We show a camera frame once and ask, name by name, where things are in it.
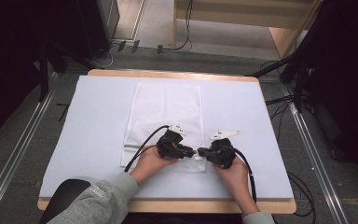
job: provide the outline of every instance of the gray sweater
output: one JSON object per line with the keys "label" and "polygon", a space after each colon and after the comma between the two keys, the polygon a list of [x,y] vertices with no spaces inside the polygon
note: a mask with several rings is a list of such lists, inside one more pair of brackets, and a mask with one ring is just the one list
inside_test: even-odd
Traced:
{"label": "gray sweater", "polygon": [[[49,223],[121,223],[128,214],[129,200],[139,192],[135,180],[121,173],[114,181],[100,181],[83,191],[74,202]],[[274,223],[270,213],[254,213],[245,224]]]}

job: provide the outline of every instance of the table leg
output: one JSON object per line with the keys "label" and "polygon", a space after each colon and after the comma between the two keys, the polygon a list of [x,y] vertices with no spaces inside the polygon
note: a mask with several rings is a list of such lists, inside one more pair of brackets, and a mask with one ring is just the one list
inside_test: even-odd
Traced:
{"label": "table leg", "polygon": [[176,49],[176,26],[177,26],[177,0],[173,3],[173,21],[172,21],[172,48]]}

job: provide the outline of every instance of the white towel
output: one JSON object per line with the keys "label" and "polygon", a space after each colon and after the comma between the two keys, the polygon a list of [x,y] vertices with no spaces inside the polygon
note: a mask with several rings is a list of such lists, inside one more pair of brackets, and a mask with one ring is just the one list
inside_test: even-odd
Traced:
{"label": "white towel", "polygon": [[[132,99],[130,120],[121,153],[121,166],[127,166],[135,151],[158,127],[179,124],[186,136],[182,145],[197,150],[205,147],[199,86],[138,83]],[[166,132],[160,130],[147,146],[155,145]],[[164,168],[167,172],[204,172],[206,160],[194,155]]]}

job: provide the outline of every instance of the wooden panel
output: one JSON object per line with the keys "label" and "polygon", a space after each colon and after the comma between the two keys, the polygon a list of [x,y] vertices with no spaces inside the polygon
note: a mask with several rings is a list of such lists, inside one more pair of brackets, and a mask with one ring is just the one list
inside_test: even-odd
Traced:
{"label": "wooden panel", "polygon": [[286,57],[290,53],[292,46],[298,40],[301,32],[307,27],[310,27],[311,23],[314,22],[321,3],[322,1],[320,0],[311,1],[303,16],[297,20],[295,29],[269,28],[281,58]]}
{"label": "wooden panel", "polygon": [[120,20],[114,39],[132,40],[135,38],[144,4],[145,0],[117,0]]}
{"label": "wooden panel", "polygon": [[[188,0],[177,2],[177,19],[186,17]],[[311,0],[197,0],[191,20],[296,29]]]}

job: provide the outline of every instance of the black chair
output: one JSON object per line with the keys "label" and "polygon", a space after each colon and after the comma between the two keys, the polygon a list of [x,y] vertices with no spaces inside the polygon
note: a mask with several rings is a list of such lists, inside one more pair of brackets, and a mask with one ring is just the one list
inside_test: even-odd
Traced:
{"label": "black chair", "polygon": [[91,184],[85,180],[68,179],[62,182],[54,192],[51,200],[46,208],[43,216],[40,218],[39,224],[46,224],[56,217],[77,198]]}

